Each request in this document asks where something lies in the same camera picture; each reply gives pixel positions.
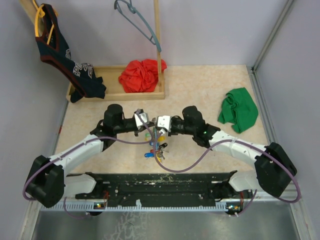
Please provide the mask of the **large metal keyring with keys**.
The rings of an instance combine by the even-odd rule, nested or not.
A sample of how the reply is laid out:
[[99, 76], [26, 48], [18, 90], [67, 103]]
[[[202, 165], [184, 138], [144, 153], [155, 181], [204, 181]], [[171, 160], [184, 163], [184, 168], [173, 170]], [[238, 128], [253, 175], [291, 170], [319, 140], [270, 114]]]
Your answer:
[[155, 145], [155, 151], [153, 150], [154, 142], [152, 141], [152, 135], [149, 132], [147, 132], [144, 135], [144, 140], [149, 141], [149, 145], [151, 146], [150, 151], [144, 154], [145, 158], [153, 158], [156, 155], [157, 160], [160, 163], [162, 162], [162, 160], [165, 160], [164, 152], [168, 153], [168, 151], [166, 150], [168, 144], [165, 142], [166, 137], [164, 135], [161, 135], [158, 138], [157, 143]]

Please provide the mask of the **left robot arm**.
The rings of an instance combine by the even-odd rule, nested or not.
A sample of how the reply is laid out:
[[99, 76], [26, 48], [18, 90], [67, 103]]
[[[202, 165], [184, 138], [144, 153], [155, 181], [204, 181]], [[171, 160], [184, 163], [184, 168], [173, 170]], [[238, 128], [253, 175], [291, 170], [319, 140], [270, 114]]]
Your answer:
[[154, 125], [143, 109], [136, 110], [131, 118], [125, 118], [121, 105], [109, 105], [103, 119], [82, 141], [63, 152], [50, 157], [40, 155], [33, 161], [23, 186], [23, 197], [38, 201], [46, 208], [53, 207], [63, 198], [101, 197], [104, 192], [101, 177], [92, 172], [76, 175], [71, 172], [114, 142], [119, 142], [118, 134], [133, 132], [137, 136]]

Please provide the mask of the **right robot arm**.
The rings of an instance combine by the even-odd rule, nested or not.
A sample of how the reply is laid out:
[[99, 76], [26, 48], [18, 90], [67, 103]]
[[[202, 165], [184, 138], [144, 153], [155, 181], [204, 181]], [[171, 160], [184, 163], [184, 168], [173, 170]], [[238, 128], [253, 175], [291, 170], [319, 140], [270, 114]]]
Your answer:
[[184, 108], [182, 117], [171, 118], [169, 133], [190, 135], [199, 146], [225, 153], [252, 168], [236, 171], [223, 185], [223, 192], [229, 198], [235, 198], [244, 190], [263, 190], [279, 199], [297, 174], [281, 145], [255, 144], [232, 136], [206, 123], [194, 105]]

